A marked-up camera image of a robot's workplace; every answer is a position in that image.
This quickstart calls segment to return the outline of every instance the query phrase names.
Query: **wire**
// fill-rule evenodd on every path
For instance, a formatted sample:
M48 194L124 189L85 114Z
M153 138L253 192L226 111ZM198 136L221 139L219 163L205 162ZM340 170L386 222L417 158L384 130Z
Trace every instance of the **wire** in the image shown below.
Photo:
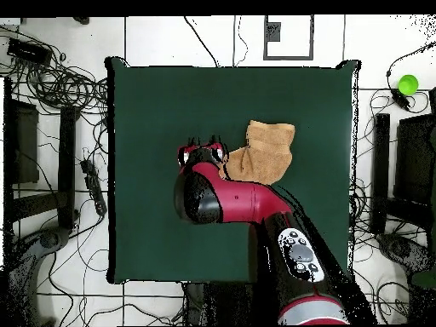
M53 282L53 280L51 279L51 275L52 275L53 268L55 267L56 259L57 259L57 254L56 254L56 252L55 252L55 253L54 253L53 263L51 264L51 268L50 268L50 270L49 270L49 281L50 281L51 285L52 285L55 289L57 289L61 294L66 295L66 296L71 300L71 302L72 302L72 304L70 305L70 308L69 308L68 311L66 312L64 318L63 318L63 319L60 321L60 323L59 323L59 327L61 327L62 324L64 323L65 319L66 319L66 316L68 316L68 314L69 314L69 313L71 312L71 310L72 310L72 306L74 305L74 300L72 299L71 295L68 295L64 290L62 290L62 289L60 289L58 286L56 286L55 283Z
M389 83L389 77L391 76L391 70L392 70L393 66L395 65L395 63L397 61L400 61L400 60L406 58L407 56L411 56L411 55L414 55L414 54L417 54L417 53L420 53L420 52L422 53L424 50L431 49L435 45L436 45L436 42L428 43L427 45L424 45L424 46L420 47L419 49L417 49L415 51L412 51L411 53L408 53L406 55L400 56L398 59L394 60L393 63L390 65L389 69L387 69L387 72L386 72L387 86L389 87L389 89L392 91L391 84Z
M381 319L383 320L383 322L385 323L385 324L389 324L388 323L388 321L385 319L385 317L384 317L384 315L386 314L385 312L383 312L382 311L382 303L383 302L381 302L380 301L380 291L384 288L384 287L386 287L386 286L388 286L388 285L390 285L390 284L395 284L396 286L398 286L398 287L400 287L400 288L402 288L403 290L406 290L407 291L407 293L409 293L409 289L407 289L406 287L404 287L402 284L400 284L400 283L398 283L398 282L386 282L385 284L382 284L378 289L377 289L377 292L376 292L376 302L377 302L377 307L378 307L378 310L379 310L379 312L380 312L380 316L381 316ZM398 300L398 299L395 299L395 304L397 305L397 304L401 304L402 306L404 306L404 302L402 302L402 301L400 301L400 300ZM398 313L400 313L400 314L402 314L403 316L405 316L405 317L407 317L407 313L406 314L404 314L403 313L403 310L395 310L395 311L397 311Z
M215 66L218 67L218 62L216 61L216 59L214 58L214 56L212 55L212 53L210 53L208 47L203 43L203 40L201 39L201 37L198 35L197 31L195 30L195 28L192 26L192 24L187 20L186 16L183 16L183 19L185 19L185 22L189 25L189 27L191 27L192 31L194 32L195 36L197 37L197 39L199 40L199 42L203 45L203 47L206 49L206 51L209 53L210 57L212 58L212 60L215 63Z
M239 29L240 29L240 27L241 27L241 20L242 20L242 15L240 15L240 17L239 17L239 24L238 24L238 37L239 37L239 39L241 39L241 41L244 43L244 45L245 45L245 54L244 54L244 58L242 59L242 60L240 60L240 61L238 61L238 63L236 64L236 66L238 66L239 65L239 63L241 63L241 62L243 62L244 60L245 60L245 57L247 56L247 53L249 52L249 46L247 45L247 43L241 38L241 34L240 34L240 32L239 32Z

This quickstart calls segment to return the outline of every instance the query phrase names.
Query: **dark green tabletop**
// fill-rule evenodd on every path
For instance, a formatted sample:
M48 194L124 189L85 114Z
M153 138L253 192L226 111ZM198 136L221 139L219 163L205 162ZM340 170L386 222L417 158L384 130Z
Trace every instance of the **dark green tabletop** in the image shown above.
M135 68L114 58L112 66L115 282L248 280L248 225L185 223L173 187L178 146L220 135L235 150L250 119L295 125L293 160L277 185L299 199L347 268L355 62L338 70Z

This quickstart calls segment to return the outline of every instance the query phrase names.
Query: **black stand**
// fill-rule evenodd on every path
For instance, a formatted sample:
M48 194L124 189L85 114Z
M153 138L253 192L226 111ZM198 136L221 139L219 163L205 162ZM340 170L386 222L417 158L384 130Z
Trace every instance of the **black stand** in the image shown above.
M5 101L6 114L4 134L4 167L14 165L15 149L8 139L13 130L10 103ZM12 178L5 172L4 185L4 271L7 278L6 295L2 301L11 326L40 326L37 312L37 274L46 255L63 248L74 228L77 212L75 198L75 153L76 121L80 112L75 107L64 107L60 111L60 149L58 191L37 196L14 199ZM59 226L35 232L23 239L11 237L13 223L40 213L57 209Z

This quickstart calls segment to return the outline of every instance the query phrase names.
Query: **floor tile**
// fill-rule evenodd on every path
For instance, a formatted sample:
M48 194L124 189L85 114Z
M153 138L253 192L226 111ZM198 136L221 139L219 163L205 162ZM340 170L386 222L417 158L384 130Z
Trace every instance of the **floor tile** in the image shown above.
M78 193L76 198L77 208L80 208L80 204L87 199L87 196L84 196L83 193ZM81 214L79 231L93 226L99 219L92 201L84 204ZM83 294L83 287L85 294L121 295L123 293L122 286L109 284L106 280L108 236L108 220L106 218L93 231L89 230L71 239L62 250L57 252L57 260L52 272L54 284L68 293L77 295ZM49 255L41 265L38 274L38 292L54 292L54 287L48 280L49 269L53 261L54 257Z
M249 48L239 66L325 66L335 67L342 61L343 15L314 16L313 60L263 60L264 15L243 16L240 36ZM245 46L236 37L236 62L244 58Z
M73 296L72 299L73 307L68 313L72 304L69 297L65 295L38 295L38 310L41 318L55 318L56 327L60 325L67 313L62 327L83 327L83 320L84 324L89 327L117 327L123 324L122 297L86 297L86 301L83 301L82 297Z
M362 61L359 87L387 88L386 72L400 56L436 40L434 26L423 26L428 15L347 15L345 58ZM436 84L436 48L398 61L389 78L391 87L405 74L417 77L420 89Z
M187 16L220 66L232 65L233 16ZM215 66L182 16L130 16L126 60L131 66Z
M183 300L174 298L142 298L142 297L125 297L125 326L162 326L164 325L155 317L169 324L170 320L181 310ZM135 305L141 311L150 313L146 315L129 304Z
M220 66L231 66L233 16L188 19L196 22L198 35ZM264 61L264 19L264 15L236 16L235 64L332 67L341 62L343 15L315 15L313 61ZM129 17L127 61L131 66L214 66L191 32L182 17Z
M125 295L183 296L181 284L176 282L129 281L124 292Z

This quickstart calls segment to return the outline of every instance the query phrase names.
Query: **cloth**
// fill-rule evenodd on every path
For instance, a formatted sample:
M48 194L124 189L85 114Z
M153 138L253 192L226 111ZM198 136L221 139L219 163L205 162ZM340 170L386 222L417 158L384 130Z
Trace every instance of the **cloth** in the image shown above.
M220 169L221 178L254 181L272 185L290 166L290 144L295 127L291 124L265 124L251 120L247 128L247 145L230 152Z

